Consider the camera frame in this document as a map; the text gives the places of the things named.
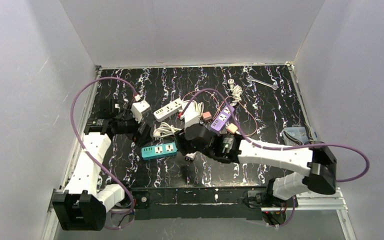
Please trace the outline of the teal power strip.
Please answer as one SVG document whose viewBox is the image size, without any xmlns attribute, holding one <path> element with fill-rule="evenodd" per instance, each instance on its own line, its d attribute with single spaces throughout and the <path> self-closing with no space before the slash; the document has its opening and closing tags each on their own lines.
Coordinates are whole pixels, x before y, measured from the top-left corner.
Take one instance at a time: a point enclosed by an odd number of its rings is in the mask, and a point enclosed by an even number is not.
<svg viewBox="0 0 384 240">
<path fill-rule="evenodd" d="M 153 146 L 146 146 L 141 149 L 141 157 L 143 160 L 154 160 L 159 158 L 175 156 L 178 149 L 174 142 L 164 143 Z"/>
</svg>

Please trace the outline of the white power strip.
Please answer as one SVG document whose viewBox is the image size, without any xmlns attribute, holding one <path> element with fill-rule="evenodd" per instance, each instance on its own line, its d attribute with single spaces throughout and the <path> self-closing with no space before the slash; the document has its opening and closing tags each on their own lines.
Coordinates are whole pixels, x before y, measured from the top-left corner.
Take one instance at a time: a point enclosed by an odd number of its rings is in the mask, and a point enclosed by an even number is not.
<svg viewBox="0 0 384 240">
<path fill-rule="evenodd" d="M 177 98 L 156 110 L 153 115 L 158 122 L 163 122 L 165 119 L 178 113 L 182 109 L 183 103 L 181 98 Z"/>
</svg>

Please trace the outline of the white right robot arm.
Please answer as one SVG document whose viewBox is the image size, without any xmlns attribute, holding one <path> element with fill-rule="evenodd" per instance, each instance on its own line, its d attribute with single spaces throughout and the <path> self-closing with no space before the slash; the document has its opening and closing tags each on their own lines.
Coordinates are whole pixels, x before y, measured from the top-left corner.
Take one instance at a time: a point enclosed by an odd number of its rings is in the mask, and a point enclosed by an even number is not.
<svg viewBox="0 0 384 240">
<path fill-rule="evenodd" d="M 291 171 L 269 181 L 264 203 L 288 201 L 314 192 L 334 195 L 337 190 L 337 161 L 324 144 L 286 146 L 245 138 L 239 134 L 217 134 L 197 123 L 175 134 L 175 144 L 182 155 L 199 152 L 222 164 L 258 164 Z"/>
</svg>

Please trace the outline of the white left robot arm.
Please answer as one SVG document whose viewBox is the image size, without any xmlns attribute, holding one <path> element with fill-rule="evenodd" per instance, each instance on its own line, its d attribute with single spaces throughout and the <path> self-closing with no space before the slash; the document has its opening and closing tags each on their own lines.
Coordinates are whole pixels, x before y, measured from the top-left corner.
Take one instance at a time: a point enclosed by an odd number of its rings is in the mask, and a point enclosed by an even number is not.
<svg viewBox="0 0 384 240">
<path fill-rule="evenodd" d="M 97 189 L 104 156 L 115 135 L 127 135 L 135 144 L 150 141 L 151 127 L 143 121 L 150 110 L 146 100 L 122 107 L 116 99 L 102 100 L 96 116 L 84 128 L 80 153 L 73 174 L 63 192 L 56 193 L 52 206 L 65 231 L 100 231 L 107 213 L 121 203 L 128 190 L 118 182 Z"/>
</svg>

